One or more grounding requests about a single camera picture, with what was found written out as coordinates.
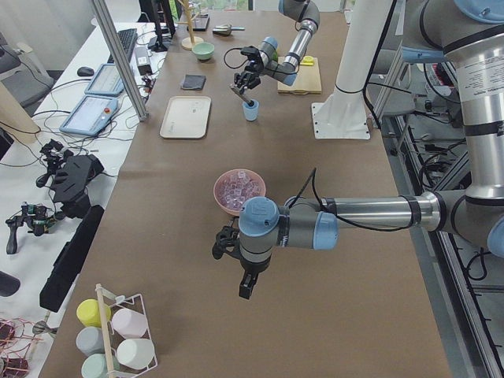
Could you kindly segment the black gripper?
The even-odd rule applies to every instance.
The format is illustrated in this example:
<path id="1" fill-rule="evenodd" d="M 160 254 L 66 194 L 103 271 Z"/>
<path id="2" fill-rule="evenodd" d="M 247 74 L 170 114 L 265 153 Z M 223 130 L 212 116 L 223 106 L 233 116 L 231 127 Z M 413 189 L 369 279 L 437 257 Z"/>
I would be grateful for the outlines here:
<path id="1" fill-rule="evenodd" d="M 258 281 L 259 274 L 269 267 L 270 261 L 270 258 L 260 262 L 251 262 L 245 259 L 240 261 L 244 270 L 243 278 L 239 284 L 240 298 L 250 299 L 254 286 Z"/>
<path id="2" fill-rule="evenodd" d="M 263 47 L 245 46 L 240 53 L 246 57 L 247 63 L 242 72 L 234 74 L 234 85 L 240 90 L 252 90 L 261 83 L 259 75 L 269 68 L 269 55 Z"/>

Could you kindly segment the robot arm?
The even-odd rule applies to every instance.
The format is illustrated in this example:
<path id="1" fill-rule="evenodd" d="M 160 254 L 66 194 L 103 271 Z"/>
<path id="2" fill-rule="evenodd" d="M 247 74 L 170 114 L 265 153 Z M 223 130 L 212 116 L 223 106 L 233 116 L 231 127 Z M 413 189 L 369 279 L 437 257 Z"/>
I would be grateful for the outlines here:
<path id="1" fill-rule="evenodd" d="M 264 38 L 259 46 L 245 46 L 240 49 L 240 53 L 247 58 L 247 64 L 242 72 L 234 75 L 234 83 L 230 88 L 241 98 L 245 97 L 246 90 L 259 85 L 264 75 L 291 86 L 295 82 L 298 67 L 309 42 L 319 28 L 320 12 L 314 2 L 280 1 L 278 10 L 299 23 L 297 35 L 282 62 L 274 59 L 278 42 L 272 36 Z"/>
<path id="2" fill-rule="evenodd" d="M 444 150 L 423 157 L 417 173 L 421 195 L 390 198 L 324 198 L 315 189 L 312 171 L 300 192 L 283 206 L 266 197 L 245 201 L 239 211 L 239 231 L 231 256 L 244 269 L 239 296 L 250 298 L 259 274 L 271 261 L 275 246 L 313 250 L 335 247 L 340 227 L 397 232 L 420 226 L 449 232 L 474 246 L 503 257 L 503 1 L 405 1 L 400 48 L 407 64 L 450 62 L 465 137 Z M 325 102 L 312 104 L 317 139 L 369 139 L 363 106 L 368 81 L 391 24 L 396 1 L 356 4 L 335 90 Z M 248 46 L 250 61 L 237 75 L 234 92 L 244 98 L 250 85 L 267 75 L 293 84 L 301 58 L 321 26 L 313 1 L 279 1 L 279 12 L 300 24 L 285 63 L 273 59 L 277 41 L 267 37 Z M 434 168 L 448 166 L 441 155 L 466 145 L 471 183 L 462 190 L 440 189 Z"/>

